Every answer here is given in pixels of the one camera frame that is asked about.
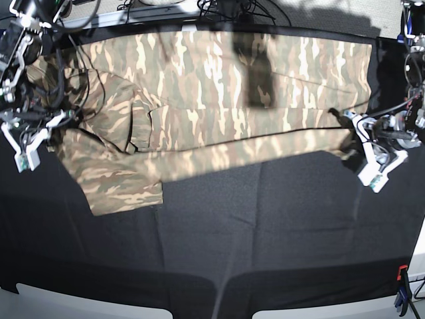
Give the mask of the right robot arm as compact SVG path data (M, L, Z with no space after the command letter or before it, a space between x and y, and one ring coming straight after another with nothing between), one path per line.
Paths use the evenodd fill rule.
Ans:
M33 165L38 147L53 129L75 119L64 111L64 61L56 50L57 83L41 88L27 77L28 66L43 53L43 39L55 42L58 20L69 16L72 1L12 1L11 20L1 33L1 131L23 169Z

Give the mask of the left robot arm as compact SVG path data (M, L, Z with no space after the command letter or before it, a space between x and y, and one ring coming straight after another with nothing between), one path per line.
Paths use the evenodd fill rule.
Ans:
M400 33L403 79L400 102L389 102L384 90L379 105L367 111L330 112L348 140L341 146L343 164L357 175L384 177L408 158L408 151L424 145L424 2L402 1Z

